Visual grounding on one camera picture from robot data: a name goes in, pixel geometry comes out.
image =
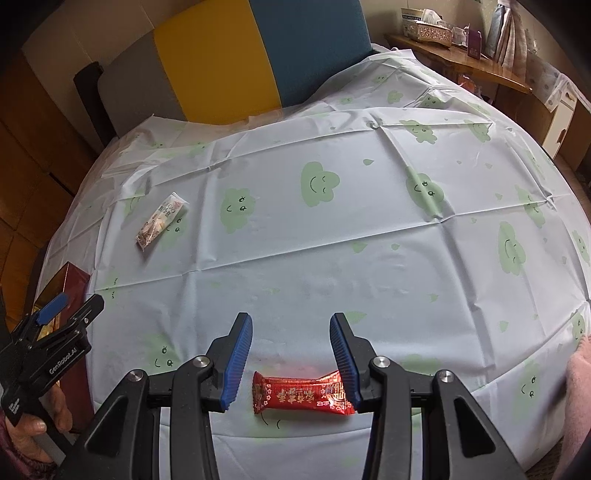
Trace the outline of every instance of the pink fabric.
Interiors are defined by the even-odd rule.
[[[31,460],[22,455],[14,445],[6,430],[6,421],[4,412],[0,410],[0,455],[3,453],[14,465],[16,470],[26,480],[49,480],[53,477],[56,464],[41,463]]]
[[[556,480],[573,460],[591,429],[591,340],[582,337],[571,356],[566,378],[566,419],[564,440]]]

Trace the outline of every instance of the wooden door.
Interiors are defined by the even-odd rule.
[[[94,160],[19,53],[0,76],[0,285],[11,329],[38,252]]]

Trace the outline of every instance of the pink towel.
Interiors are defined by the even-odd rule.
[[[553,480],[573,460],[591,429],[591,340],[586,336],[581,338],[577,351],[570,357],[566,388],[564,440]]]

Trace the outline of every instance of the tissue box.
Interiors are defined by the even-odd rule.
[[[433,41],[445,47],[452,46],[452,31],[426,22],[414,22],[408,25],[408,36],[417,41]]]
[[[409,37],[408,30],[414,28],[412,25],[421,21],[423,17],[423,10],[416,8],[401,8],[402,14],[402,33],[405,37]]]
[[[42,309],[61,292],[68,295],[68,305],[48,325],[43,327],[39,338],[63,327],[68,319],[80,308],[85,300],[90,275],[67,262],[47,283],[33,304],[33,312]],[[60,388],[66,396],[66,403],[74,420],[73,431],[82,432],[88,426],[95,411],[90,400],[86,362],[77,362],[60,380]]]

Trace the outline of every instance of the wall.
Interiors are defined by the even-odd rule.
[[[0,145],[0,284],[14,327],[38,251],[94,160],[22,54],[0,77]]]
[[[74,127],[96,151],[102,149],[76,93],[73,76],[92,61],[109,64],[151,29],[199,0],[66,0],[25,44],[29,64]],[[496,0],[361,0],[372,41],[400,31],[400,8],[431,8],[459,26],[488,32]],[[525,9],[524,26],[538,43],[538,54],[580,84],[576,69],[548,31]]]

